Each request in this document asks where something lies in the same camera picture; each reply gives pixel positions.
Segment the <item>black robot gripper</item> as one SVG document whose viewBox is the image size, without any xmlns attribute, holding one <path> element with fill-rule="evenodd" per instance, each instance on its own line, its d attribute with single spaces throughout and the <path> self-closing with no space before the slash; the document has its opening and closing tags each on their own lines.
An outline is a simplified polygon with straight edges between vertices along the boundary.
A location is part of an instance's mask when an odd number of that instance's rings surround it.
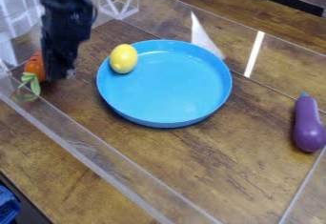
<svg viewBox="0 0 326 224">
<path fill-rule="evenodd" d="M 91 0 L 40 0 L 44 8 L 41 25 L 49 35 L 41 38 L 41 56 L 49 82 L 75 75 L 79 43 L 91 36 L 95 6 Z"/>
</svg>

